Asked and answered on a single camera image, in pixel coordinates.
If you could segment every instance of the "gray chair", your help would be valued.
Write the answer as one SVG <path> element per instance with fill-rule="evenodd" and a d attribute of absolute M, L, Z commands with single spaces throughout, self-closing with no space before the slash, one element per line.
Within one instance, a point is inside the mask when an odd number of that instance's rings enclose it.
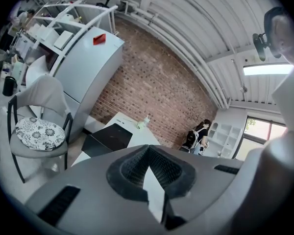
<path fill-rule="evenodd" d="M 41 106 L 51 109 L 57 112 L 61 117 L 65 119 L 63 129 L 68 126 L 66 139 L 59 147 L 52 151 L 38 151 L 31 150 L 25 146 L 21 140 L 17 137 L 15 130 L 11 132 L 11 110 L 13 107 L 15 124 L 18 122 L 17 109 L 23 106 Z M 8 137 L 12 153 L 12 158 L 18 174 L 23 183 L 25 180 L 20 171 L 16 156 L 24 158 L 54 158 L 65 154 L 64 157 L 64 169 L 67 169 L 68 163 L 68 143 L 70 138 L 70 132 L 73 122 L 73 117 L 66 104 L 64 98 L 63 87 L 61 83 L 54 77 L 44 75 L 39 77 L 32 85 L 26 90 L 16 93 L 15 96 L 9 101 L 8 104 Z"/>

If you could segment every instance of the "black mesh panel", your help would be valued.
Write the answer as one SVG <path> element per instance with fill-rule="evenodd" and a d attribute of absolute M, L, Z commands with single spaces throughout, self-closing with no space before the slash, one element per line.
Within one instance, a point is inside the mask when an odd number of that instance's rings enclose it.
<path fill-rule="evenodd" d="M 110 165 L 108 183 L 126 199 L 147 202 L 147 192 L 142 188 L 149 166 L 169 199 L 185 196 L 196 179 L 195 169 L 187 162 L 153 145 L 144 145 Z"/>

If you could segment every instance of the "floor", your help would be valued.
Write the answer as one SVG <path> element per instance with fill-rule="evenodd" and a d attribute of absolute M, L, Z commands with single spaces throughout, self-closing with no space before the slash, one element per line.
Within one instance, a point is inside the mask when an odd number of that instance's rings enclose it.
<path fill-rule="evenodd" d="M 0 78 L 0 183 L 2 188 L 9 194 L 16 197 L 22 203 L 43 184 L 52 177 L 64 170 L 64 156 L 49 159 L 26 159 L 17 157 L 18 164 L 25 178 L 25 184 L 16 171 L 12 160 L 7 135 L 7 105 L 13 96 L 2 94 L 4 79 Z M 28 107 L 18 109 L 18 118 L 30 117 L 33 115 Z M 80 137 L 69 145 L 68 168 L 81 153 L 81 147 L 86 138 L 82 133 Z"/>

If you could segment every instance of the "black chair leg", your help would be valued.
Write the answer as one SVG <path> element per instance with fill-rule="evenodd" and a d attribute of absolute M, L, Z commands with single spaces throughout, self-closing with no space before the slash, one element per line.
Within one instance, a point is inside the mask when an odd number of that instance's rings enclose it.
<path fill-rule="evenodd" d="M 24 183 L 25 183 L 25 180 L 24 180 L 24 178 L 23 178 L 23 175 L 22 175 L 21 170 L 20 170 L 20 168 L 19 168 L 18 161 L 16 160 L 16 157 L 15 157 L 14 154 L 12 154 L 12 158 L 13 158 L 13 161 L 14 161 L 14 164 L 15 164 L 15 167 L 16 167 L 16 170 L 18 171 L 18 174 L 19 174 L 19 176 L 20 176 L 20 178 L 21 178 L 21 181 L 22 181 L 23 184 L 24 184 Z"/>
<path fill-rule="evenodd" d="M 68 153 L 64 155 L 64 170 L 68 168 Z"/>

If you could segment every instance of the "patterned seat cushion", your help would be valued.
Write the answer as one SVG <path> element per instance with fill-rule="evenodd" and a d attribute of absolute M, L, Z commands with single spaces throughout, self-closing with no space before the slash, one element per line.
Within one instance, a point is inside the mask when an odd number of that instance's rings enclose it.
<path fill-rule="evenodd" d="M 21 119 L 15 131 L 22 143 L 32 150 L 51 151 L 65 139 L 65 132 L 59 125 L 35 117 Z"/>

